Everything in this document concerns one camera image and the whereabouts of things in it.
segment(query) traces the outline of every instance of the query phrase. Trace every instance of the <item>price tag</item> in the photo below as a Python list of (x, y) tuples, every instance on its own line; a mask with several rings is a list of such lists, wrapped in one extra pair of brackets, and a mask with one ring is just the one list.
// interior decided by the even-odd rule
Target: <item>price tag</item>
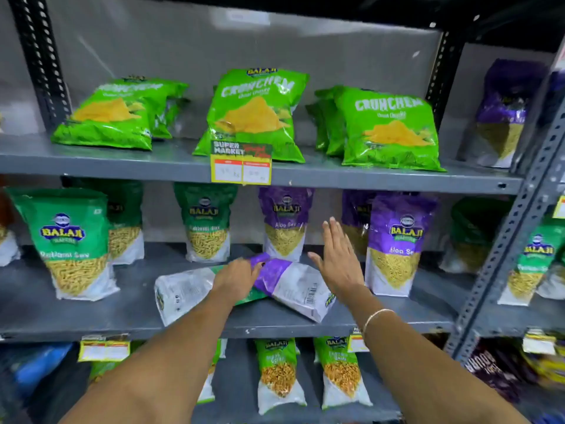
[(565, 196), (560, 196), (553, 211), (554, 219), (565, 219)]
[(122, 361), (129, 353), (126, 341), (81, 341), (79, 361)]
[(545, 335), (541, 330), (530, 330), (524, 336), (522, 349), (525, 353), (548, 354), (555, 356), (555, 336)]
[(365, 353), (367, 351), (369, 351), (369, 349), (363, 341), (361, 330), (359, 330), (358, 327), (355, 327), (351, 335), (349, 335), (348, 353)]
[(271, 184), (272, 146), (213, 141), (212, 183)]

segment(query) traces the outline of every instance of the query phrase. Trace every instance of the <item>hand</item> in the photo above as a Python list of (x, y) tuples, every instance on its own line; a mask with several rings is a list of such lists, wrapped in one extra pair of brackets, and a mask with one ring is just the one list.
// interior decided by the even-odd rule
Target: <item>hand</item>
[(330, 291), (341, 302), (346, 303), (348, 292), (357, 286), (364, 286), (363, 271), (351, 246), (349, 237), (343, 233), (341, 225), (331, 217), (329, 223), (323, 222), (324, 259), (316, 253), (308, 253)]
[(259, 262), (251, 268), (250, 261), (241, 258), (228, 263), (216, 274), (210, 293), (223, 295), (232, 305), (245, 299), (264, 264)]

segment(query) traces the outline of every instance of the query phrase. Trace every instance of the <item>barcode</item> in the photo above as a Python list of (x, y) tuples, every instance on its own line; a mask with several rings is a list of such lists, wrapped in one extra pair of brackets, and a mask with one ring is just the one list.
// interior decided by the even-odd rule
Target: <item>barcode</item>
[(314, 283), (312, 287), (308, 288), (306, 293), (306, 303), (308, 305), (314, 305), (314, 296), (316, 295), (316, 290), (318, 290), (318, 283)]

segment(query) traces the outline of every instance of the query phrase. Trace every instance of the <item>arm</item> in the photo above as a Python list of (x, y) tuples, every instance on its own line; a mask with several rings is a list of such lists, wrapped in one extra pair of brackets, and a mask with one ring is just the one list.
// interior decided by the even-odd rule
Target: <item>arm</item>
[(223, 268), (202, 302), (108, 372), (61, 424), (190, 422), (225, 321), (261, 266), (238, 259)]
[[(363, 329), (384, 307), (364, 285), (361, 266), (334, 218), (324, 228), (324, 259), (318, 265), (329, 289)], [(406, 421), (415, 424), (527, 423), (510, 403), (474, 377), (392, 312), (373, 317), (363, 334), (379, 373)]]

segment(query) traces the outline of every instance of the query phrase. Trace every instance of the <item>silver bracelet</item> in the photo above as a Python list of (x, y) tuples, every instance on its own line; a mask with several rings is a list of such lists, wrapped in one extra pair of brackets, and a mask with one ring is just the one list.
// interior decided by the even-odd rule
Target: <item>silver bracelet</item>
[(365, 325), (363, 326), (363, 330), (361, 330), (361, 336), (365, 336), (365, 330), (367, 330), (367, 326), (369, 325), (369, 323), (371, 322), (373, 317), (376, 317), (379, 313), (382, 313), (383, 311), (390, 311), (391, 313), (394, 313), (394, 311), (392, 311), (392, 309), (388, 309), (388, 308), (383, 308), (383, 309), (378, 310), (376, 313), (372, 313), (369, 316), (369, 318), (367, 318), (367, 321), (365, 322)]

